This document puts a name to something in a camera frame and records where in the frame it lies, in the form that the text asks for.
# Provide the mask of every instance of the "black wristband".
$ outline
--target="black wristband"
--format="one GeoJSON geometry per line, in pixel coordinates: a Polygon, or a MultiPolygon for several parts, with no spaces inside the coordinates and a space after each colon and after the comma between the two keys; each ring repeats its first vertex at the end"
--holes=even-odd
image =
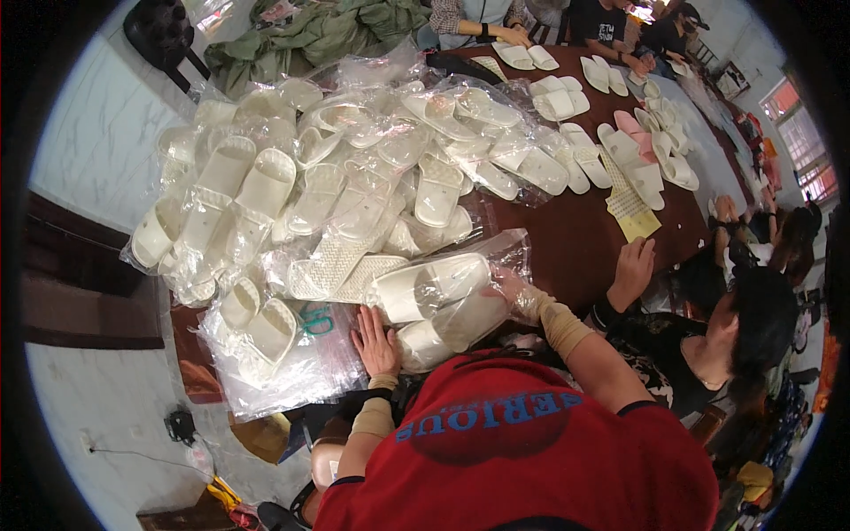
{"type": "Polygon", "coordinates": [[[591,308],[590,320],[601,331],[606,331],[609,326],[616,323],[623,315],[611,306],[611,302],[608,300],[608,295],[606,294],[596,301],[596,304],[591,308]]]}
{"type": "Polygon", "coordinates": [[[383,398],[387,402],[393,397],[393,390],[387,389],[386,387],[376,387],[374,389],[369,389],[366,391],[366,400],[369,398],[383,398]]]}

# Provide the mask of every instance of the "person in red shirt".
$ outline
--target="person in red shirt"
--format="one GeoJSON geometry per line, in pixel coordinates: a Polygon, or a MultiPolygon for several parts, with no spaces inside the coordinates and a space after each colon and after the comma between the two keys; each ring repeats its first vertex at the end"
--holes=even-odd
{"type": "Polygon", "coordinates": [[[373,398],[314,529],[709,529],[717,480],[676,416],[569,308],[516,277],[501,291],[542,322],[584,393],[515,352],[478,351],[438,367],[396,428],[394,332],[361,308],[352,339],[373,398]]]}

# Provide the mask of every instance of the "light blue apron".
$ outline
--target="light blue apron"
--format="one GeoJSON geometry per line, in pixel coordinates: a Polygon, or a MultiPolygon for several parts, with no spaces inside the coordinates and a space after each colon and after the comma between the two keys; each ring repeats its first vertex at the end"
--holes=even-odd
{"type": "MultiPolygon", "coordinates": [[[[489,25],[502,25],[511,7],[512,0],[463,0],[462,20],[482,22],[489,25]]],[[[439,47],[444,50],[475,46],[475,37],[469,35],[444,34],[439,36],[439,47]]]]}

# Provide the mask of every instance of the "window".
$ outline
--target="window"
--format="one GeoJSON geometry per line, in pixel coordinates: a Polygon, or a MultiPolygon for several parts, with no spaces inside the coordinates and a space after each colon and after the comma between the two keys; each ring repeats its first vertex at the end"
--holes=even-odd
{"type": "Polygon", "coordinates": [[[784,79],[762,101],[762,108],[791,155],[803,197],[820,202],[837,193],[836,174],[824,141],[794,85],[784,79]]]}

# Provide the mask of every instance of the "black t-shirt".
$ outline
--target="black t-shirt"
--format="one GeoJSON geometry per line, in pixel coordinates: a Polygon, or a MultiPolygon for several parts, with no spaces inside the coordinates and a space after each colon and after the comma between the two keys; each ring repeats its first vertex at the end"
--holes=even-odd
{"type": "Polygon", "coordinates": [[[649,394],[680,419],[717,396],[682,356],[682,339],[704,336],[705,323],[675,314],[637,314],[608,328],[606,339],[637,372],[649,394]]]}
{"type": "Polygon", "coordinates": [[[608,48],[622,41],[626,33],[626,12],[606,9],[599,0],[575,0],[569,6],[570,45],[585,46],[585,39],[599,41],[608,48]]]}
{"type": "Polygon", "coordinates": [[[652,49],[657,54],[663,54],[666,50],[670,50],[686,57],[685,47],[688,45],[688,34],[683,33],[680,37],[679,31],[676,29],[676,20],[670,16],[657,20],[653,25],[645,26],[635,48],[640,48],[641,45],[652,49]]]}

